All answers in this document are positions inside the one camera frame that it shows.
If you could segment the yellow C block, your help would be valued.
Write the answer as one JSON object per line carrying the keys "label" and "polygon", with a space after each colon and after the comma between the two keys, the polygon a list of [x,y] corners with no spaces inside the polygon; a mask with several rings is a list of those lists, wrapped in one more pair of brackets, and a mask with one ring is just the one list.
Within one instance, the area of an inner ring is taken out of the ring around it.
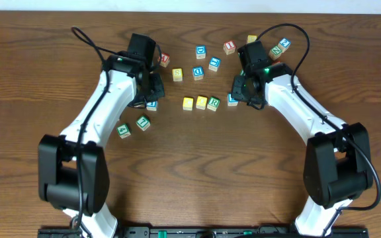
{"label": "yellow C block", "polygon": [[183,110],[189,110],[191,111],[193,109],[193,102],[194,99],[191,97],[185,97],[183,99]]}

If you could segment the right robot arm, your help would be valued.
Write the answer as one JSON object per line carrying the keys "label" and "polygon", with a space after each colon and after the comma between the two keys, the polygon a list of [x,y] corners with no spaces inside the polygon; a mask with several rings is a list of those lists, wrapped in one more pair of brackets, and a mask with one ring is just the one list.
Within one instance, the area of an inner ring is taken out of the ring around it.
{"label": "right robot arm", "polygon": [[235,76],[232,98],[257,110],[279,111],[306,144],[303,180],[308,199],[294,227],[300,235],[321,237],[341,211],[374,180],[366,128],[332,115],[301,86],[284,63],[272,63],[262,43],[237,51],[243,71]]}

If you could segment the yellow O block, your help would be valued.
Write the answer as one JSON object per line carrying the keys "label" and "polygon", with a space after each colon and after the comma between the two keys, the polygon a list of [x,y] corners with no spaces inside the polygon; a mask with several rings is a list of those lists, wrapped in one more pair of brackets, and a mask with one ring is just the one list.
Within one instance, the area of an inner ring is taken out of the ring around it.
{"label": "yellow O block", "polygon": [[198,96],[197,100],[196,100],[196,108],[201,109],[201,110],[205,110],[206,105],[207,105],[207,101],[208,101],[208,99],[206,97]]}

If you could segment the green R block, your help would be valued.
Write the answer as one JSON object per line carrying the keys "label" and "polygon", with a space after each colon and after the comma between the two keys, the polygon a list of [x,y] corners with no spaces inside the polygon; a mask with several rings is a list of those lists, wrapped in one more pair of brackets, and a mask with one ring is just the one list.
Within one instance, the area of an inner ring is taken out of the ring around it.
{"label": "green R block", "polygon": [[218,107],[220,105],[220,100],[216,97],[210,97],[210,99],[207,102],[207,109],[212,111],[217,111]]}

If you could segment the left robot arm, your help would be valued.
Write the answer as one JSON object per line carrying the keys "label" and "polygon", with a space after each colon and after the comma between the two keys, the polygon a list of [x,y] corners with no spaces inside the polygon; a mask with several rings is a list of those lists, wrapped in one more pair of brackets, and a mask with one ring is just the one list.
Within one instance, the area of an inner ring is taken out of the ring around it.
{"label": "left robot arm", "polygon": [[41,200],[71,217],[68,228],[41,228],[39,237],[114,237],[118,220],[106,198],[110,186],[104,149],[125,108],[144,109],[164,97],[158,64],[161,49],[149,36],[133,34],[127,50],[105,58],[82,30],[78,39],[101,60],[94,93],[77,118],[58,136],[44,135],[38,144],[38,193]]}

